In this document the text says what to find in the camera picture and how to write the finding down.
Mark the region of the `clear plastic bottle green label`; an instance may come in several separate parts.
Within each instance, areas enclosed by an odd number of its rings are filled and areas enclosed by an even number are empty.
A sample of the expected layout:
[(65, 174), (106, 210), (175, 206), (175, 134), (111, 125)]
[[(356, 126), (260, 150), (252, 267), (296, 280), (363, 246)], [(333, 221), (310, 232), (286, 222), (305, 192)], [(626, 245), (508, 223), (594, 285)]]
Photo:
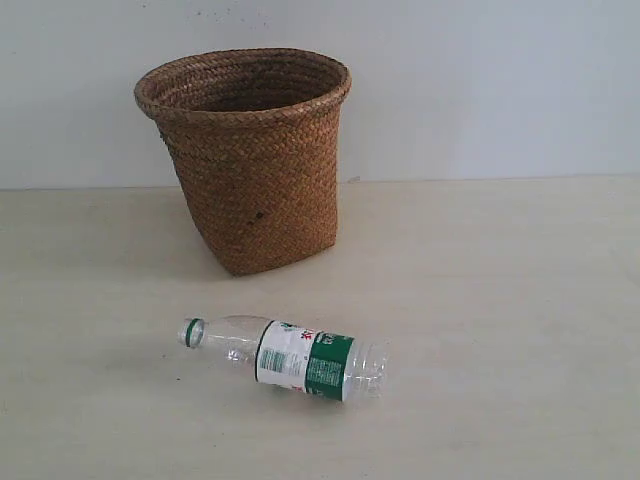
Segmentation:
[(386, 378), (382, 346), (262, 316), (188, 318), (178, 339), (218, 364), (246, 371), (256, 383), (327, 400), (377, 397)]

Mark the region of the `brown woven wicker basket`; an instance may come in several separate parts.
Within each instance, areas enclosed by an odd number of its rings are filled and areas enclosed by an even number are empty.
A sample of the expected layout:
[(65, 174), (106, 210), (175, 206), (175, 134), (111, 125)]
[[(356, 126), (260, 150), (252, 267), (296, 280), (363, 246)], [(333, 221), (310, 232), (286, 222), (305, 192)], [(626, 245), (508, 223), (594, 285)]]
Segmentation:
[(294, 48), (213, 51), (143, 75), (139, 109), (172, 159), (193, 222), (235, 276), (287, 266), (337, 238), (337, 157), (349, 69)]

